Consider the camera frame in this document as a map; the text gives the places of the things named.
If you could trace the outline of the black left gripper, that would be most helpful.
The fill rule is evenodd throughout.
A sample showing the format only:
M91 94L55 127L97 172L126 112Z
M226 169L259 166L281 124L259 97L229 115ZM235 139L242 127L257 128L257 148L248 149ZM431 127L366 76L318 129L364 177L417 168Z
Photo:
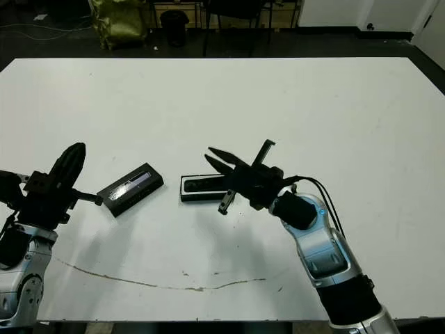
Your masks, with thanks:
M34 171L27 179L20 207L20 223L38 228L57 228L70 219L67 213L78 200L103 203L100 196L73 188L86 158L86 144L69 146L56 160L49 174Z

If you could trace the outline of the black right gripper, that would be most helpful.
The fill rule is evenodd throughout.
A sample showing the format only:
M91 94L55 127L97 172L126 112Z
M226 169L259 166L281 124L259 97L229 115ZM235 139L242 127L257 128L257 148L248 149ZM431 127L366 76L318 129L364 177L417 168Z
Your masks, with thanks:
M255 210L269 208L279 191L284 187L284 172L277 166L267 166L264 159L275 145L272 140L265 140L251 164L247 164L230 152L213 147L208 149L220 160L205 155L204 158L225 177L227 193L218 207L221 214L226 214L234 196L242 195L250 201Z

